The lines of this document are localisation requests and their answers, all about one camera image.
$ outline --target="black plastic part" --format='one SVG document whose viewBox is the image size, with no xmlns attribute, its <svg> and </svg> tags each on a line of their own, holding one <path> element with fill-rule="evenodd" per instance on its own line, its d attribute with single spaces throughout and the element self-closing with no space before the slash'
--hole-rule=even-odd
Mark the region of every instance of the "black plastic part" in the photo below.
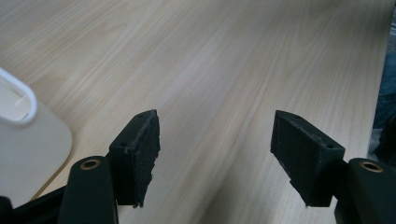
<svg viewBox="0 0 396 224">
<path fill-rule="evenodd" d="M 276 111 L 271 152 L 306 205 L 330 205 L 329 174 L 343 163 L 345 149 L 342 146 L 305 119 Z"/>
<path fill-rule="evenodd" d="M 15 223 L 55 223 L 64 196 L 64 187 L 14 210 Z"/>
<path fill-rule="evenodd" d="M 110 165 L 105 157 L 89 157 L 72 166 L 58 223 L 118 223 Z"/>
<path fill-rule="evenodd" d="M 15 223 L 11 201 L 3 196 L 0 196 L 0 223 Z"/>
<path fill-rule="evenodd" d="M 353 159 L 346 175 L 362 223 L 396 223 L 396 175 L 390 167 Z"/>
<path fill-rule="evenodd" d="M 156 110 L 136 115 L 111 143 L 107 155 L 120 205 L 143 206 L 160 151 L 160 122 Z"/>
</svg>

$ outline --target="light wood grain surface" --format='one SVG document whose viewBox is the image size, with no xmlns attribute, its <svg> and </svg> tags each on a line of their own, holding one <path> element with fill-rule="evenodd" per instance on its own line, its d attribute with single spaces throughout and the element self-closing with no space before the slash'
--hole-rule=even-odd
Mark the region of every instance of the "light wood grain surface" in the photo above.
<svg viewBox="0 0 396 224">
<path fill-rule="evenodd" d="M 269 152 L 274 114 L 365 157 L 391 0 L 1 0 L 0 66 L 73 134 L 71 165 L 156 108 L 160 157 L 120 223 L 334 223 Z"/>
</svg>

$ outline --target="tabletop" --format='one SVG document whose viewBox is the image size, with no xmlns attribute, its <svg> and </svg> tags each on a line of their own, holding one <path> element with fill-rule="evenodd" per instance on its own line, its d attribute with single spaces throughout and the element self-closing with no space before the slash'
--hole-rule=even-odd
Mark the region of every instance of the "tabletop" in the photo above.
<svg viewBox="0 0 396 224">
<path fill-rule="evenodd" d="M 160 156 L 120 223 L 334 223 L 270 153 L 276 110 L 365 157 L 391 0 L 0 1 L 0 65 L 70 128 L 65 164 L 106 155 L 155 108 Z"/>
</svg>

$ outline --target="white object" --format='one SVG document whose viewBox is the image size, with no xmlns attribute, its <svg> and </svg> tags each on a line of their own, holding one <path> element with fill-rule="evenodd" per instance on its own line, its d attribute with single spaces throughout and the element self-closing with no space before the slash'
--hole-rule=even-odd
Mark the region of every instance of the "white object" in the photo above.
<svg viewBox="0 0 396 224">
<path fill-rule="evenodd" d="M 0 68 L 0 195 L 29 202 L 70 153 L 69 128 Z"/>
</svg>

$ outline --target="wooden table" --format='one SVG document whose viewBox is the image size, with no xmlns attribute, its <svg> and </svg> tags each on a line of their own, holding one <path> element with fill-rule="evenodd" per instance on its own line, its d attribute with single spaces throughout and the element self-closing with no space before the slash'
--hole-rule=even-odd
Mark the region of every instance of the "wooden table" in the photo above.
<svg viewBox="0 0 396 224">
<path fill-rule="evenodd" d="M 0 0 L 0 65 L 70 127 L 37 193 L 156 108 L 162 151 L 120 223 L 334 223 L 270 153 L 277 109 L 365 157 L 391 0 Z"/>
</svg>

